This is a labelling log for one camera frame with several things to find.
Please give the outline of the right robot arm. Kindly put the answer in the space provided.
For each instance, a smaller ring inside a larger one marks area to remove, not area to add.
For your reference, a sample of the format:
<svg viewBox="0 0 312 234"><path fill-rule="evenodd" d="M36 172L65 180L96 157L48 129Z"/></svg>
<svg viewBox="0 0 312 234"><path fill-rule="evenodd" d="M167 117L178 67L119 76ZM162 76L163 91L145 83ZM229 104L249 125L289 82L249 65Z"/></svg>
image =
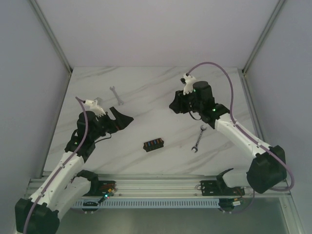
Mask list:
<svg viewBox="0 0 312 234"><path fill-rule="evenodd" d="M286 179L284 150L263 142L238 121L233 121L230 110L215 102L208 82L195 82L189 94L176 91L169 108L176 114L198 113L200 120L227 137L250 163L248 169L229 168L217 176L216 190L220 194L226 195L234 187L247 186L262 194Z"/></svg>

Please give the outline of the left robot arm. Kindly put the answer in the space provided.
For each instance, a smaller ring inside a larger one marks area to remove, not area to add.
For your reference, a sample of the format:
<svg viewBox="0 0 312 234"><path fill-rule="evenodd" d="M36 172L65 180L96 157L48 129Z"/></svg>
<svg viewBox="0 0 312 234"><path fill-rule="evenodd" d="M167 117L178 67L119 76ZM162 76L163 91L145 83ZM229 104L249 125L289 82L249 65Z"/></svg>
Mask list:
<svg viewBox="0 0 312 234"><path fill-rule="evenodd" d="M133 117L110 108L114 119L102 109L79 114L65 152L45 182L29 198L15 205L16 229L20 234L54 234L62 217L84 195L99 192L98 174L82 167L96 148L99 138L125 129Z"/></svg>

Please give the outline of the black fuse box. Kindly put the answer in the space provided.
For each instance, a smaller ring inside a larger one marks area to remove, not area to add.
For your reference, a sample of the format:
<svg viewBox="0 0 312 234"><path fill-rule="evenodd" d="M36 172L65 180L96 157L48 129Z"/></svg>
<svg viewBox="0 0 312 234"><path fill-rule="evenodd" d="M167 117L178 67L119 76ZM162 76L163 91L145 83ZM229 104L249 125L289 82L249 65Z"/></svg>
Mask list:
<svg viewBox="0 0 312 234"><path fill-rule="evenodd" d="M143 149L146 152L154 151L164 147L164 141L162 138L157 138L143 143Z"/></svg>

